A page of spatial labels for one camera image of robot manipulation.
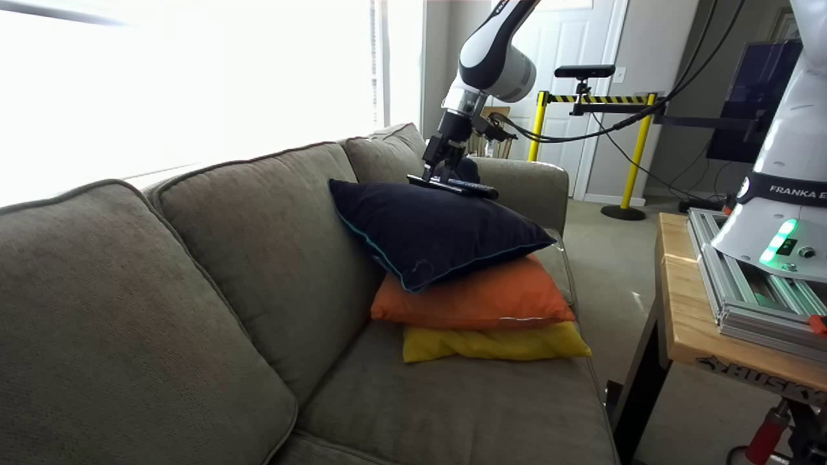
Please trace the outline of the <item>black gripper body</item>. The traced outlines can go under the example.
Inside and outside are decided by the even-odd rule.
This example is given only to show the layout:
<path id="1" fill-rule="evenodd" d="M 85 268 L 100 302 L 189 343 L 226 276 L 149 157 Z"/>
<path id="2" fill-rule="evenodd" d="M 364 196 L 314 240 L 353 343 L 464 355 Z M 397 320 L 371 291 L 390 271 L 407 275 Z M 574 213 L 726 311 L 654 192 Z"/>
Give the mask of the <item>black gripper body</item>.
<path id="1" fill-rule="evenodd" d="M 464 157 L 464 144 L 472 134 L 472 123 L 468 117 L 458 117 L 445 111 L 436 132 L 427 140 L 424 179 L 460 179 L 477 182 L 477 166 Z"/>

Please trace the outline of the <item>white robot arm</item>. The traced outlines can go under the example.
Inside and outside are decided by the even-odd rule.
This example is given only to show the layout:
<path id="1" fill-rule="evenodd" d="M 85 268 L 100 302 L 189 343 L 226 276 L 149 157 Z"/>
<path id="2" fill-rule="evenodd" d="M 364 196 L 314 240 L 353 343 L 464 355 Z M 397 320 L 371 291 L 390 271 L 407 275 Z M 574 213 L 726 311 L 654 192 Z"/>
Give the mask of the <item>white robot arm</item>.
<path id="1" fill-rule="evenodd" d="M 472 121 L 486 98 L 521 101 L 535 85 L 535 65 L 510 39 L 539 0 L 499 0 L 482 24 L 464 39 L 454 80 L 442 101 L 436 132 L 424 147 L 424 184 L 447 179 L 464 156 Z"/>

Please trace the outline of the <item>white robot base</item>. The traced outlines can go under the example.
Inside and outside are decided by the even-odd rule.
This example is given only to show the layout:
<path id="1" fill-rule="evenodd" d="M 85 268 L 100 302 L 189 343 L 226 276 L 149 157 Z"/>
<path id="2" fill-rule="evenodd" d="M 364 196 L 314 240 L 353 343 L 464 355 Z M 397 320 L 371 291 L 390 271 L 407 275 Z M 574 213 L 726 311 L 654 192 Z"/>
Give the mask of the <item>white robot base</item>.
<path id="1" fill-rule="evenodd" d="M 827 0 L 791 11 L 804 49 L 711 245 L 774 276 L 827 281 Z"/>

